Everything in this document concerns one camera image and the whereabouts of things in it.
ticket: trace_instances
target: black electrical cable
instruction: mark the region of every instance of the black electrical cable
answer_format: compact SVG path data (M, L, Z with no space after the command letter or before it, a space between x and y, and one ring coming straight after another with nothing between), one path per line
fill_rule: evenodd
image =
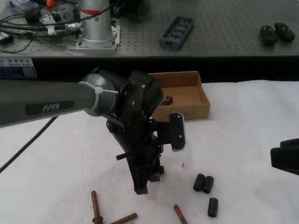
M8 51L8 50L2 50L2 49L0 49L0 51L2 51L2 52L4 52L4 53L10 53L10 54L16 54L16 53L20 53L20 52L22 52L22 51L26 50L26 49L29 47L29 45L30 45L30 44L33 42L33 40L37 37L38 32L39 32L39 30L37 30L35 36L32 37L31 41L29 41L29 43L27 44L27 46L26 46L25 48L23 48L22 50Z
M72 21L72 22L58 22L58 23L51 23L51 24L45 24L47 26L56 26L56 25L64 25L64 24L70 24L70 23L74 23L74 22L82 22L84 20L89 20L91 18L94 18L98 15L101 15L102 13L106 12L107 10L110 10L110 6L105 8L103 11L100 11L99 13L95 14L95 15L91 15L91 16L88 16L88 17L85 17L83 19L79 19L79 20L75 20L75 21ZM18 24L18 23L10 23L11 25L14 25L14 26L32 26L32 27L36 27L37 25L35 24L32 24L32 25L28 25L28 24Z
M1 28L6 29L19 29L19 30L30 30L30 31L47 31L46 28L36 28L36 27L16 27L16 26L7 26L7 25L0 25Z
M25 150L28 148L41 134L47 130L47 128L56 120L57 117L51 118L44 127L32 138L27 142L9 161L7 161L1 168L0 173L2 173L16 158L18 158Z

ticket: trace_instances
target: black cable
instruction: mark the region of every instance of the black cable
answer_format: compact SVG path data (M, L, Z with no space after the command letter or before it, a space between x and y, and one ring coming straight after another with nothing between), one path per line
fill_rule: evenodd
M56 120L57 117L51 118L44 127L32 138L27 142L9 161L7 161L1 168L0 173L2 173L16 158L18 158L25 150L28 148L41 134L47 130L47 128Z
M1 29L1 28L0 28L0 32L4 32L6 34L11 34L11 35L15 35L15 36L22 36L22 37L32 37L33 36L33 33L31 33L31 32L15 33L15 32L10 32L10 31ZM79 32L78 31L74 31L74 32L65 33L65 34L57 34L57 35L54 35L54 36L38 35L38 36L36 36L36 38L53 38L53 39L55 39L55 38L60 38L60 37L66 37L66 36L76 35L76 34L79 34Z
M7 26L7 25L0 25L1 28L6 29L19 29L19 30L30 30L30 31L47 31L46 28L36 28L36 27L16 27L16 26Z
M83 19L79 19L79 20L75 20L75 21L72 21L72 22L58 22L58 23L51 23L51 24L45 24L46 26L56 26L56 25L64 25L64 24L70 24L70 23L74 23L74 22L82 22L84 20L89 20L91 18L94 18L98 15L101 15L102 13L106 12L107 10L110 10L110 6L105 8L103 11L100 11L99 13L95 14L95 15L91 15L91 16L88 16L88 17L85 17ZM11 25L14 25L14 26L33 26L33 27L36 27L37 25L35 24L32 24L32 25L28 25L28 24L18 24L18 23L10 23Z
M25 48L23 48L22 50L17 50L17 51L7 51L7 50L2 50L2 49L0 49L0 51L2 51L2 52L4 52L4 53L10 53L10 54L16 54L16 53L20 53L20 52L22 52L22 51L26 50L26 49L29 47L29 45L30 45L30 44L33 42L33 40L37 37L38 32L39 32L39 30L37 30L35 36L32 37L31 41L29 41L29 43L27 44L27 46L26 46Z

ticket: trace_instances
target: silver cylindrical post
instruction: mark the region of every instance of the silver cylindrical post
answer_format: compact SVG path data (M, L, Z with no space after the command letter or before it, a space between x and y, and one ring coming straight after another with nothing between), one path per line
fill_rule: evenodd
M80 16L86 18L98 14L110 6L109 0L80 0ZM94 18L82 21L82 39L89 43L107 42L113 39L110 10Z

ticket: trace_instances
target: piper logo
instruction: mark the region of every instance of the piper logo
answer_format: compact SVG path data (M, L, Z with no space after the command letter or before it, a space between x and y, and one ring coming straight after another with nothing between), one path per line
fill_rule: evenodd
M59 110L60 104L49 104L43 106L43 112L49 112L49 111L56 111Z

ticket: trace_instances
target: robotic arm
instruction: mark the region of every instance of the robotic arm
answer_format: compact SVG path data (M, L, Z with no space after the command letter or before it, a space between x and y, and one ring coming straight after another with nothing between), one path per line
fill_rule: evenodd
M169 122L150 119L163 99L157 81L134 71L129 79L94 69L80 83L0 80L0 127L85 110L107 118L107 128L127 159L134 191L147 194L147 181L160 181L163 145L185 147L184 117L170 114Z

